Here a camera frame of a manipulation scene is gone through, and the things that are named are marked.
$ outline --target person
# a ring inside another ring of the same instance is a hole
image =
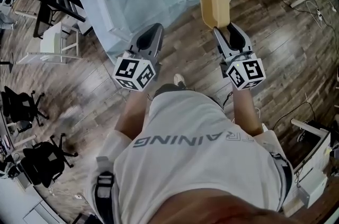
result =
[[[282,172],[274,149],[256,141],[263,128],[250,91],[233,92],[235,123],[176,74],[145,125],[147,93],[130,93],[85,189],[103,223],[295,223],[277,213],[290,163],[280,158]]]
[[[15,28],[16,28],[16,21],[0,11],[0,29],[14,30]]]

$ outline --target floor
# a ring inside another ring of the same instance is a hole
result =
[[[288,4],[294,1],[285,0]],[[320,8],[329,8],[328,1],[339,8],[337,0],[316,0]],[[36,2],[29,0],[23,6],[32,11],[38,8]],[[327,26],[320,29],[309,13],[294,11],[281,0],[232,0],[230,7],[231,20],[251,37],[256,55],[263,61],[267,79],[252,92],[255,106],[260,109],[261,119],[267,127],[272,129],[280,117],[306,98],[313,106],[316,120],[329,125],[338,98],[335,89],[338,55],[332,29]],[[298,9],[307,10],[305,5]],[[323,14],[329,20],[327,10],[323,10]],[[35,21],[16,18],[18,29],[5,31],[2,39],[0,55],[3,60],[8,60],[14,53],[14,60],[18,61],[27,51],[39,47],[39,41],[32,39]],[[339,28],[339,18],[334,13],[332,26]],[[15,65],[11,74],[7,67],[0,68],[1,88],[6,85],[16,92],[46,93],[40,106],[49,114],[50,120],[44,121],[41,128],[33,127],[19,135],[16,140],[34,133],[37,141],[45,141],[51,135],[59,136],[65,132],[64,146],[70,152],[79,153],[77,158],[69,158],[75,166],[65,168],[52,186],[53,194],[37,187],[68,222],[80,212],[92,211],[85,200],[75,199],[74,195],[82,192],[90,163],[105,136],[113,129],[128,95],[128,91],[113,81],[114,67],[95,34],[82,37],[80,46],[83,59],[67,65]],[[221,104],[231,91],[229,80],[221,78],[220,55],[212,34],[203,23],[199,6],[186,12],[167,29],[159,56],[163,66],[153,91],[161,84],[171,82],[175,73],[181,73],[189,87],[213,96]],[[233,118],[232,98],[225,106],[225,113]],[[304,104],[274,128],[288,158],[296,166],[308,153],[310,144],[296,142],[297,129],[290,124],[293,117],[305,121],[312,119],[313,113]],[[331,179],[325,201],[317,203],[316,211],[300,210],[293,217],[302,219],[303,223],[320,222],[319,212],[325,215],[338,203],[337,184],[338,180]]]

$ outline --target white box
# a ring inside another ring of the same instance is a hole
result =
[[[255,87],[266,79],[260,58],[234,61],[226,74],[238,90]]]
[[[119,57],[113,78],[123,87],[143,91],[154,78],[155,70],[149,60]]]
[[[298,196],[306,208],[310,208],[323,194],[327,176],[319,169],[313,168],[299,183]]]

